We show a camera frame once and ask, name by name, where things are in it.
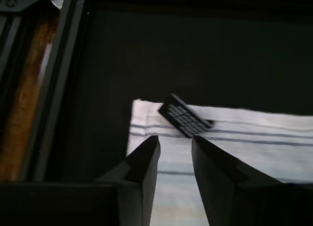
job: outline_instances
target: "blue stripe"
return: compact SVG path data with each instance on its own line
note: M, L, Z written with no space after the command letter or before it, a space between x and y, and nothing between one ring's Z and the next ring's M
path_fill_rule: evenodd
M174 129L171 126L164 125L148 125L141 126L136 124L131 124L131 127L141 128L141 129L149 129L149 128L164 128L164 129ZM313 139L313 136L293 136L286 134L270 134L270 133L259 133L259 132L240 132L240 131L229 131L229 130L209 130L211 133L220 133L220 134L241 134L241 135L251 135L251 136L275 136L275 137L287 137L287 138L304 138L304 139Z
M130 132L130 135L139 136L139 137L164 136L164 137L172 137L172 138L185 138L185 136L182 136L182 135L170 135L170 134L163 134L163 133L147 133L146 135L143 135L140 133ZM221 137L204 137L204 138L208 140L228 141L228 142L237 142L237 143L288 145L288 146L294 146L294 147L313 147L313 144L292 143L292 142L283 142L283 141L245 140L245 139L232 139L232 138L221 138Z
M175 176L194 176L192 172L178 172L178 171L157 171L158 174L162 175L175 175Z

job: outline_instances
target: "wood grain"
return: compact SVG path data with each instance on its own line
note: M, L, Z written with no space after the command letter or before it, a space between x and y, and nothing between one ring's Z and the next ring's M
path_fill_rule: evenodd
M0 141L0 181L17 179L40 92L38 76L48 44L51 44L59 16L41 16L23 67L12 110Z

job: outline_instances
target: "black surface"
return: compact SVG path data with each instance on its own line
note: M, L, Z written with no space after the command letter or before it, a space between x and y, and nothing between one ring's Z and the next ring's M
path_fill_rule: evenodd
M312 114L310 12L96 1L87 28L50 158L60 180L90 181L124 158L134 99Z
M97 183L0 184L0 213L97 213L80 216L92 224L149 226L159 157L158 137L152 136L119 164L122 168L114 168ZM38 214L27 214L26 221L34 218Z
M192 160L211 226L297 226L313 223L312 184L281 183L200 136Z

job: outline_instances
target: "striped towel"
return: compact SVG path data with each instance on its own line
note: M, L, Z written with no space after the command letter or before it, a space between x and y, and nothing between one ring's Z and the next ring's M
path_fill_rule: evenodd
M191 139L157 111L162 104L133 102L128 142L131 153L158 135L161 156L151 226L207 226L196 183ZM190 106L214 128L203 137L250 166L283 182L313 181L313 117Z

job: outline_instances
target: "black metal frame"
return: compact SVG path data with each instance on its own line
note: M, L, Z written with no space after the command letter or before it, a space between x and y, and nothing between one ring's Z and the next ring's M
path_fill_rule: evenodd
M149 226L157 180L160 144L152 136L93 183L0 184L0 212L98 213L109 225ZM33 221L37 214L28 214Z
M107 2L176 5L180 7L227 9L244 13L251 10L289 17L303 14L312 20L313 0L105 0ZM87 26L90 0L65 0L57 36L49 59L40 100L33 122L29 146L20 180L42 181L51 152L69 69L75 64L73 55L79 56L78 42L83 41Z

